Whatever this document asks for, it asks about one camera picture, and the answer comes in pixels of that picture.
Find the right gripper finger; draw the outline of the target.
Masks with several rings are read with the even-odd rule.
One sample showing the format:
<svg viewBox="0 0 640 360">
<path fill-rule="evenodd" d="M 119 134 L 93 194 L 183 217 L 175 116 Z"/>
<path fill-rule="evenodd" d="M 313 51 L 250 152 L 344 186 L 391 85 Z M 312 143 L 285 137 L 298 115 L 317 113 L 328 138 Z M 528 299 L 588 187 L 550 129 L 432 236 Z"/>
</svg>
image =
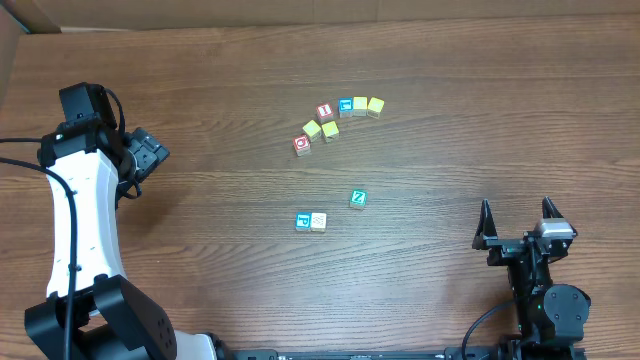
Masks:
<svg viewBox="0 0 640 360">
<path fill-rule="evenodd" d="M 542 200 L 542 215 L 544 219 L 563 217 L 549 196 L 545 196 Z"/>
<path fill-rule="evenodd" d="M 490 203 L 484 199 L 481 205 L 480 219 L 472 242 L 475 250 L 488 250 L 498 241 L 498 234 L 492 216 Z"/>
</svg>

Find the yellow block centre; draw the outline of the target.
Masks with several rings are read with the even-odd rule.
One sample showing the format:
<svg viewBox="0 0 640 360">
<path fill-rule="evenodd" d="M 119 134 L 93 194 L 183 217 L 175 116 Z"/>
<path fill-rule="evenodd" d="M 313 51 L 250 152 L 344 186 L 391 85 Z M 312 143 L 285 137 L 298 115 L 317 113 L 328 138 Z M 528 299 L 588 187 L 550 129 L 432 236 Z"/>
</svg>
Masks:
<svg viewBox="0 0 640 360">
<path fill-rule="evenodd" d="M 331 143 L 339 138 L 340 132 L 335 121 L 323 123 L 321 129 L 326 143 Z"/>
</svg>

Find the yellow block far right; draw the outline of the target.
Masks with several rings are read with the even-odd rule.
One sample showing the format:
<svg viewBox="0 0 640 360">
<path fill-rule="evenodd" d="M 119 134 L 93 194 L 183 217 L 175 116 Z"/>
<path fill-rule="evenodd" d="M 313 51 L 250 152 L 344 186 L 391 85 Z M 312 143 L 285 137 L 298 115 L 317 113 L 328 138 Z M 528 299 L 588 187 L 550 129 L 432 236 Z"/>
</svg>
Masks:
<svg viewBox="0 0 640 360">
<path fill-rule="evenodd" d="M 384 105 L 384 100 L 377 97 L 371 97 L 367 105 L 367 115 L 369 117 L 379 119 L 384 109 Z"/>
</svg>

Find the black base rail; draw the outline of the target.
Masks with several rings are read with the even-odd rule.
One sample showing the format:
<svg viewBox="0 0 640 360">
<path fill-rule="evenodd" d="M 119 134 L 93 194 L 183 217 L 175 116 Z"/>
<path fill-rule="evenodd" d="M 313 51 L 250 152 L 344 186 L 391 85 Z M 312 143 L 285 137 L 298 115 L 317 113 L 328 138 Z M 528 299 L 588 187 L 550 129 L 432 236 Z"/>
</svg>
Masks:
<svg viewBox="0 0 640 360">
<path fill-rule="evenodd" d="M 224 342 L 214 342 L 215 354 L 222 360 L 463 360 L 460 347 L 447 347 L 432 351 L 317 351 L 317 352 L 278 352 L 273 349 L 231 350 Z M 503 359 L 577 359 L 587 360 L 583 349 L 576 349 L 574 356 L 569 354 L 509 355 L 497 346 L 467 347 L 468 360 Z"/>
</svg>

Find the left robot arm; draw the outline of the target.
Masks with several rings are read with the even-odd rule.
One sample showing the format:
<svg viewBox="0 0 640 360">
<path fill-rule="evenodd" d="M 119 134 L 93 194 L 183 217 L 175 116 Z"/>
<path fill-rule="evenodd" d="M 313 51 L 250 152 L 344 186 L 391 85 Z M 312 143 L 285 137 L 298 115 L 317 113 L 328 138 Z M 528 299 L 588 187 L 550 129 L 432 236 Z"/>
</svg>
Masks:
<svg viewBox="0 0 640 360">
<path fill-rule="evenodd" d="M 125 129 L 109 89 L 86 82 L 59 92 L 65 120 L 41 139 L 40 170 L 54 205 L 54 260 L 43 303 L 26 310 L 29 338 L 49 359 L 229 358 L 210 333 L 176 330 L 128 279 L 116 210 L 170 152 L 142 128 Z"/>
</svg>

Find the yellow block middle top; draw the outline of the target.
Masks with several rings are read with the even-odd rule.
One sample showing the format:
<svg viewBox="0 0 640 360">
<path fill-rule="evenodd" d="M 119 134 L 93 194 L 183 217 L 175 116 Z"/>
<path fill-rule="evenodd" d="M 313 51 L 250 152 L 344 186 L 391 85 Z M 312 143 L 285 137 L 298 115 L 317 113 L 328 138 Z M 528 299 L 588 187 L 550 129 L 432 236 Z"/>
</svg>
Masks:
<svg viewBox="0 0 640 360">
<path fill-rule="evenodd" d="M 368 110 L 368 98 L 355 96 L 353 98 L 353 115 L 355 117 L 365 117 Z"/>
</svg>

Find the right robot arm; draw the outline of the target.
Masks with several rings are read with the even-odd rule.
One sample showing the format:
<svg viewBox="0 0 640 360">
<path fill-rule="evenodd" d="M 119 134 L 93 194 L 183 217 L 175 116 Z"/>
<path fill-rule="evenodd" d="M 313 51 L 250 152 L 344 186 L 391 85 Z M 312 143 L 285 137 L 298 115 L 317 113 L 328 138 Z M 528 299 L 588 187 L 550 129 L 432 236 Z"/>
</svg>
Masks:
<svg viewBox="0 0 640 360">
<path fill-rule="evenodd" d="M 472 248 L 488 252 L 489 266 L 507 268 L 520 331 L 505 345 L 513 357 L 574 357 L 574 344 L 584 337 L 591 299 L 575 286 L 554 284 L 549 265 L 568 256 L 577 235 L 545 197 L 542 218 L 532 230 L 520 239 L 501 239 L 489 201 L 482 202 Z"/>
</svg>

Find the blue letter P block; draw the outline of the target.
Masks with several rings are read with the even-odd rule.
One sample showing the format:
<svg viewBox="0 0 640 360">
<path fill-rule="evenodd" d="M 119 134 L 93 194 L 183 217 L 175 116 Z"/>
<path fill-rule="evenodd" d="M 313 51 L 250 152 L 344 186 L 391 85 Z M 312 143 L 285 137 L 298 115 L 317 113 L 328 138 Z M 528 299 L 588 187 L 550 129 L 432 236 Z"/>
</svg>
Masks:
<svg viewBox="0 0 640 360">
<path fill-rule="evenodd" d="M 312 214 L 310 212 L 298 212 L 295 218 L 295 229 L 297 231 L 311 230 Z"/>
</svg>

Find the yellow block left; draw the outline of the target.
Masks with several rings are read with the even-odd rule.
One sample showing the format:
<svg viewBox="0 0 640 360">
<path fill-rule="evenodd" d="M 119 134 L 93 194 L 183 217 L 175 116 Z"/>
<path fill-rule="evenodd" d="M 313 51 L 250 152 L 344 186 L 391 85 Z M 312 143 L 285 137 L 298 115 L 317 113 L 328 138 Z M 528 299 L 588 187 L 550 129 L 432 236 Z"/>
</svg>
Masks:
<svg viewBox="0 0 640 360">
<path fill-rule="evenodd" d="M 310 120 L 303 126 L 303 132 L 311 142 L 317 141 L 322 136 L 322 128 L 314 120 Z"/>
</svg>

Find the blue picture block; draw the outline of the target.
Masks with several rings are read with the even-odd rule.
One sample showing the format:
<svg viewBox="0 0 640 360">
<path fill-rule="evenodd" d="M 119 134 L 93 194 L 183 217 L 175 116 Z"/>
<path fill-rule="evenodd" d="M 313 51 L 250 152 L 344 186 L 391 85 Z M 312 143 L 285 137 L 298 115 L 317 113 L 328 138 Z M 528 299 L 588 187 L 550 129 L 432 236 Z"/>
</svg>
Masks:
<svg viewBox="0 0 640 360">
<path fill-rule="evenodd" d="M 340 98 L 338 100 L 338 112 L 340 118 L 348 118 L 353 116 L 354 99 L 352 97 Z"/>
</svg>

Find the red letter I block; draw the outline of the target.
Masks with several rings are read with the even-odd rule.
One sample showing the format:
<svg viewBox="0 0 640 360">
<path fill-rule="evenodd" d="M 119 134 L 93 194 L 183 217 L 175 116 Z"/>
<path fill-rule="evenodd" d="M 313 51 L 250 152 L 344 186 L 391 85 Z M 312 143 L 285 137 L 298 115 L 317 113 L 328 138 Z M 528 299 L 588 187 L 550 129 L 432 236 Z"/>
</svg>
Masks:
<svg viewBox="0 0 640 360">
<path fill-rule="evenodd" d="M 323 103 L 316 107 L 316 115 L 321 124 L 332 121 L 335 118 L 335 112 L 330 103 Z"/>
</svg>

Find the white natural wood block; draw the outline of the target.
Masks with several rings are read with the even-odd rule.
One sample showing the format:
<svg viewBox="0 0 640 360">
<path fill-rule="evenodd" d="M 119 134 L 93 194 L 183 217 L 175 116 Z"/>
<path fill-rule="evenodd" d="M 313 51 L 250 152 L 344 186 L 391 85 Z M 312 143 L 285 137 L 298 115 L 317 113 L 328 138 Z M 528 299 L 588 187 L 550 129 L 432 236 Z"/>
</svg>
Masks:
<svg viewBox="0 0 640 360">
<path fill-rule="evenodd" d="M 311 226 L 312 232 L 325 232 L 327 228 L 327 214 L 320 212 L 313 212 L 311 214 Z"/>
</svg>

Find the yellow block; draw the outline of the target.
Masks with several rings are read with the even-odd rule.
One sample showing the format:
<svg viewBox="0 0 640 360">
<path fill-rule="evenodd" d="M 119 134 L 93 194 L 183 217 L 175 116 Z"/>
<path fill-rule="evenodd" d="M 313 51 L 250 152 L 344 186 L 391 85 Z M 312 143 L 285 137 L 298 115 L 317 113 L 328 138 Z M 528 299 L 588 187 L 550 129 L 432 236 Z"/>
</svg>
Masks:
<svg viewBox="0 0 640 360">
<path fill-rule="evenodd" d="M 368 98 L 355 96 L 353 98 L 353 115 L 355 117 L 365 117 L 368 110 Z"/>
<path fill-rule="evenodd" d="M 326 143 L 331 143 L 339 138 L 340 132 L 335 121 L 323 123 L 321 129 Z"/>
<path fill-rule="evenodd" d="M 369 117 L 379 119 L 384 109 L 384 105 L 384 100 L 377 97 L 371 97 L 367 105 L 367 115 Z"/>
<path fill-rule="evenodd" d="M 303 132 L 311 142 L 317 141 L 322 136 L 322 128 L 314 120 L 310 120 L 303 126 Z"/>
</svg>

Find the green letter Z block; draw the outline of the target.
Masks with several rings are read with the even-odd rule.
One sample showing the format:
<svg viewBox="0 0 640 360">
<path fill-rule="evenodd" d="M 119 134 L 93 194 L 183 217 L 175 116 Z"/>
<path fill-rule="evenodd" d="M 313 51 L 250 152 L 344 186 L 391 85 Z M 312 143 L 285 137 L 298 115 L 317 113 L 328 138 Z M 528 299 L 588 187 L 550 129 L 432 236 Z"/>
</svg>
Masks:
<svg viewBox="0 0 640 360">
<path fill-rule="evenodd" d="M 355 209 L 364 209 L 368 200 L 368 192 L 363 189 L 354 189 L 349 199 L 349 206 Z"/>
</svg>

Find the red letter Q block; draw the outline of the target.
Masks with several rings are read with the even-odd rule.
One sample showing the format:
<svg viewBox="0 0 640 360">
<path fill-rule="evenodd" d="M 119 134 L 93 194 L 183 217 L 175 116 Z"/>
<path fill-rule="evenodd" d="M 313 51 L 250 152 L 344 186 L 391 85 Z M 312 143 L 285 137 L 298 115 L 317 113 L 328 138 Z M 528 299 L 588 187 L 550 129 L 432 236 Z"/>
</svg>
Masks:
<svg viewBox="0 0 640 360">
<path fill-rule="evenodd" d="M 300 134 L 292 140 L 293 148 L 298 157 L 311 153 L 311 141 L 305 134 Z"/>
</svg>

